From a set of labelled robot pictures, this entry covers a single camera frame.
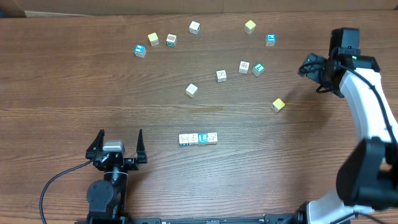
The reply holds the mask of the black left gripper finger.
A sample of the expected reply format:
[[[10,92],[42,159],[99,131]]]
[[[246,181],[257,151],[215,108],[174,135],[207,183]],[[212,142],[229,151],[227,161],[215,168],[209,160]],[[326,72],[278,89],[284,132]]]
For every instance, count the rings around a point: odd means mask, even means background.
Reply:
[[[137,140],[136,146],[136,153],[137,153],[137,161],[139,164],[146,164],[147,163],[147,154],[146,149],[144,146],[144,140],[142,135],[142,130],[139,131],[139,136]]]
[[[87,159],[94,159],[100,151],[103,150],[103,143],[104,143],[104,130],[100,129],[99,133],[97,134],[95,140],[91,143],[89,148],[86,150],[85,157]]]

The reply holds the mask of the green 7 block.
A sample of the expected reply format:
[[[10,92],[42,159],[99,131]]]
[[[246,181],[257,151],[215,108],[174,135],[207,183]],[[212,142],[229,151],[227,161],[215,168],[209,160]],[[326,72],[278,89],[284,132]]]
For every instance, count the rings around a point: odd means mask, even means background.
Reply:
[[[252,68],[252,72],[253,72],[253,74],[256,76],[256,77],[258,77],[259,75],[261,75],[262,73],[264,73],[264,71],[265,71],[265,66],[262,64],[262,63],[257,63],[257,64],[255,64],[254,66],[253,66],[253,68]]]

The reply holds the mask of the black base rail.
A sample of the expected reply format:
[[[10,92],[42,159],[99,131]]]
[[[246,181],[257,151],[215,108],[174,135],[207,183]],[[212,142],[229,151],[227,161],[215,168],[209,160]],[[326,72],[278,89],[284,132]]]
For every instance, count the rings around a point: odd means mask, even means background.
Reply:
[[[92,223],[130,223],[130,224],[305,224],[309,223],[304,215],[268,214],[263,217],[233,217],[233,218],[122,218],[122,219],[89,219],[77,221],[76,224]]]

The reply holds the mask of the wood block red side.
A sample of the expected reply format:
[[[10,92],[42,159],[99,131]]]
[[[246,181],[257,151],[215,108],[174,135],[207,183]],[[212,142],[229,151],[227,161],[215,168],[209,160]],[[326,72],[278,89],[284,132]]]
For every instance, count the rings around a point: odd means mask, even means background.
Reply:
[[[238,72],[242,74],[247,74],[249,70],[249,62],[240,61]]]

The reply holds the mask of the yellow top block left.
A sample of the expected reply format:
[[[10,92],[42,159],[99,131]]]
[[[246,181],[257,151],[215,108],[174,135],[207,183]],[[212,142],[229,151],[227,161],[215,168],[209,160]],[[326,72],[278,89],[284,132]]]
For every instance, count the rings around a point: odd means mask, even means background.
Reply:
[[[159,38],[155,32],[149,34],[148,39],[151,46],[159,45]]]

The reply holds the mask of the plain wood block R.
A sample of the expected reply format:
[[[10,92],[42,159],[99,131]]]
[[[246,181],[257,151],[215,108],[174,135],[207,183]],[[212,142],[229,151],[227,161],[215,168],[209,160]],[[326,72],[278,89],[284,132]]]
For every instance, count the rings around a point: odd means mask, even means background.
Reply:
[[[216,72],[216,80],[218,83],[225,82],[227,79],[227,74],[225,70],[218,70]]]

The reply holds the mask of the brown engraved wood block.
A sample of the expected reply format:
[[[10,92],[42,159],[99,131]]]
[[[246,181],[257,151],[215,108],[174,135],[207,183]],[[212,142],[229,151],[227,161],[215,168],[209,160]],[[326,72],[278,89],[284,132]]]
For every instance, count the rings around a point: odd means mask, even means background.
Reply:
[[[208,144],[217,144],[217,143],[218,143],[218,134],[208,133]]]

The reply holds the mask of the blue L block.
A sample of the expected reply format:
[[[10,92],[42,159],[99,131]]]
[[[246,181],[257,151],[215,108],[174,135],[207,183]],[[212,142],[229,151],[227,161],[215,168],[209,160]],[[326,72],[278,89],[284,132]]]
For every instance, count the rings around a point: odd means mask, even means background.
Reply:
[[[208,134],[207,133],[198,133],[198,144],[199,145],[207,145],[208,144]]]

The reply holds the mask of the yellow top block far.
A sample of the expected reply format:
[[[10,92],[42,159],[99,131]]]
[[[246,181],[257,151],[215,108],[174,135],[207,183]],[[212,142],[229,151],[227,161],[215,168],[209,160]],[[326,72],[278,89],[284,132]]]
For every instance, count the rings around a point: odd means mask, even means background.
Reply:
[[[244,31],[247,34],[252,34],[255,31],[255,28],[256,28],[256,23],[253,22],[252,20],[247,21],[244,25]]]

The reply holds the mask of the blue T block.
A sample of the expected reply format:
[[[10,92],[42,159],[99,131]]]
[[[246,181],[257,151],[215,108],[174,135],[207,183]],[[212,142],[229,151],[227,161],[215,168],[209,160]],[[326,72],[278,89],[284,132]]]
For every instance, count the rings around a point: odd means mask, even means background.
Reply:
[[[198,145],[198,133],[190,133],[188,135],[189,145]]]

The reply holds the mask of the wood block green J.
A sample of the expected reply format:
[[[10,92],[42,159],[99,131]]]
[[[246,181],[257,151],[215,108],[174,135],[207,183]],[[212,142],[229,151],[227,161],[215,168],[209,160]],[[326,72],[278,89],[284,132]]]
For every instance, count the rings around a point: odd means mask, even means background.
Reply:
[[[197,35],[199,33],[199,31],[200,31],[200,23],[192,21],[189,26],[189,32]]]

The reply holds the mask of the green B block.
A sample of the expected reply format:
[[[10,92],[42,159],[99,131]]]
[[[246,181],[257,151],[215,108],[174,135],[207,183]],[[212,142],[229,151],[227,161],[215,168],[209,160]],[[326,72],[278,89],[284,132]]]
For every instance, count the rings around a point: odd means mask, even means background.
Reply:
[[[177,41],[177,36],[173,34],[169,34],[166,38],[166,44],[169,47],[175,47]]]

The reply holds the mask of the red U block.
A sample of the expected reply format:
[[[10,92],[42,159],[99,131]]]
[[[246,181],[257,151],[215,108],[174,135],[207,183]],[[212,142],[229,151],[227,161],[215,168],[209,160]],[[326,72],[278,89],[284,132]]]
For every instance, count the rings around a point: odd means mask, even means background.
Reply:
[[[178,141],[180,146],[188,146],[189,145],[189,134],[179,134]]]

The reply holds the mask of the blue top block left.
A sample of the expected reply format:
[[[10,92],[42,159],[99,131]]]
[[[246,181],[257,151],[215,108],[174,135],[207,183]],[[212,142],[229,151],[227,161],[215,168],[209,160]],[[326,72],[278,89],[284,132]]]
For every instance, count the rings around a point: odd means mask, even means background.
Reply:
[[[134,54],[137,57],[144,58],[146,56],[146,47],[144,45],[137,44],[134,48]]]

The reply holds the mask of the yellow block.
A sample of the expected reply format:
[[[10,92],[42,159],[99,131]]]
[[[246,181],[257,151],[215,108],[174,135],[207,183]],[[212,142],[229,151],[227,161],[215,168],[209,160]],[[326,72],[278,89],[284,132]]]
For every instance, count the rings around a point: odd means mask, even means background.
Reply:
[[[272,103],[272,109],[274,110],[275,113],[280,112],[285,106],[285,103],[280,99],[276,99],[273,103]]]
[[[252,20],[247,21],[244,25],[244,31],[247,34],[252,34],[255,31],[255,28],[256,28],[256,23],[253,22]]]
[[[148,39],[151,46],[159,45],[159,38],[155,32],[149,34]]]

